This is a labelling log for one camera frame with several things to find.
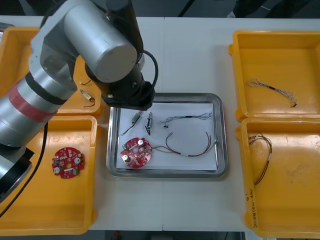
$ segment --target circular circuit board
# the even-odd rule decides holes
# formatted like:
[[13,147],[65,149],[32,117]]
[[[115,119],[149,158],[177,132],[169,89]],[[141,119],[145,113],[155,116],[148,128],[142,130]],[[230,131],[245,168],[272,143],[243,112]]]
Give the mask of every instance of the circular circuit board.
[[141,139],[138,137],[132,138],[122,147],[121,158],[128,167],[141,168],[151,159],[152,147],[144,137]]
[[58,150],[51,160],[54,175],[62,179],[71,179],[85,168],[85,156],[73,147],[64,147]]

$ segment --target table surface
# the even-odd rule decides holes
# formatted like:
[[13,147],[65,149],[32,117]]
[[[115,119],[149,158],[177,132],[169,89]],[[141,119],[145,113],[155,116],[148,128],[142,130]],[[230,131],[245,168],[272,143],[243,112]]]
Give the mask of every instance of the table surface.
[[[0,22],[39,26],[41,17],[0,16]],[[138,17],[144,48],[159,64],[158,92],[214,93],[224,105],[228,171],[219,179],[115,178],[106,169],[106,135],[95,176],[97,220],[92,230],[248,231],[232,59],[236,30],[320,30],[320,19]],[[146,56],[144,78],[154,67]]]

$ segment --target yellow plastic tray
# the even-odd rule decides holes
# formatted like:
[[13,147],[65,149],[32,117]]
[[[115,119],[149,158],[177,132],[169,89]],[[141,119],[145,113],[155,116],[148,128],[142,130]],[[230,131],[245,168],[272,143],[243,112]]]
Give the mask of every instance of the yellow plastic tray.
[[[31,40],[38,31],[38,27],[9,27],[4,31],[0,44],[0,97],[29,72],[28,59],[31,55]],[[87,85],[80,84],[89,80],[82,57],[76,60],[73,79],[78,88],[85,90],[95,98],[95,105],[84,107],[92,103],[80,91],[76,91],[58,110],[57,115],[101,115],[105,104],[102,102],[100,89],[92,81]]]
[[[320,31],[236,31],[232,55],[236,117],[320,118]],[[282,94],[267,87],[249,87],[259,81],[293,92],[292,107]]]
[[[262,181],[254,186],[268,158]],[[320,119],[246,118],[236,129],[246,198],[245,224],[263,238],[320,238]]]
[[[49,122],[41,165],[19,198],[0,218],[0,236],[82,234],[89,229],[96,219],[94,180],[100,131],[93,116],[56,116]],[[38,161],[42,142],[43,131],[27,145],[34,152],[33,166]],[[51,160],[63,147],[73,147],[84,154],[85,167],[74,178],[62,179],[53,173]],[[21,186],[0,204],[0,211]]]

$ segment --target wire harness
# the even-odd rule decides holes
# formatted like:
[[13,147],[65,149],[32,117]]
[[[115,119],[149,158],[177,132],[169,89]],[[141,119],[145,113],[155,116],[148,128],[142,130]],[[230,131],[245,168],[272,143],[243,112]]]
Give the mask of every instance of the wire harness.
[[283,94],[285,95],[289,100],[291,100],[292,102],[292,108],[294,108],[295,106],[297,106],[298,104],[298,100],[296,100],[294,98],[294,94],[292,91],[284,91],[284,90],[281,90],[279,88],[275,88],[273,86],[270,86],[268,84],[265,84],[263,82],[260,82],[258,81],[256,78],[252,78],[251,80],[247,81],[246,84],[249,86],[249,87],[252,87],[252,88],[256,88],[256,87],[267,87],[269,89],[272,89],[280,94]]
[[270,162],[270,159],[271,159],[271,155],[272,155],[272,143],[271,143],[271,140],[267,137],[265,137],[264,135],[262,135],[261,133],[258,133],[258,134],[255,134],[253,136],[250,136],[249,137],[249,144],[252,145],[254,144],[256,141],[258,140],[263,140],[266,142],[267,146],[268,146],[268,149],[269,149],[269,155],[268,155],[268,158],[267,158],[267,161],[263,167],[263,170],[262,172],[259,174],[259,176],[256,178],[256,180],[254,181],[254,185],[258,185],[261,180],[264,178],[266,172],[267,172],[267,169],[268,169],[268,166],[269,166],[269,162]]
[[177,120],[177,119],[200,119],[200,120],[207,120],[212,116],[212,112],[206,112],[201,115],[190,115],[190,116],[169,116],[166,118],[165,121],[160,121],[160,123],[164,124],[165,128],[168,128],[167,123]]

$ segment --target metal tray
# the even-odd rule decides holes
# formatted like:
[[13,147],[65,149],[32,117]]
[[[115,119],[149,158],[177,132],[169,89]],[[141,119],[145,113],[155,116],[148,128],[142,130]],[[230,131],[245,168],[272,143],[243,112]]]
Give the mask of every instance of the metal tray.
[[221,99],[212,93],[156,93],[155,103],[212,103],[213,122],[217,144],[215,147],[217,170],[159,170],[159,169],[124,169],[116,168],[120,108],[111,107],[106,167],[115,177],[135,178],[217,178],[228,168],[227,142],[224,109]]

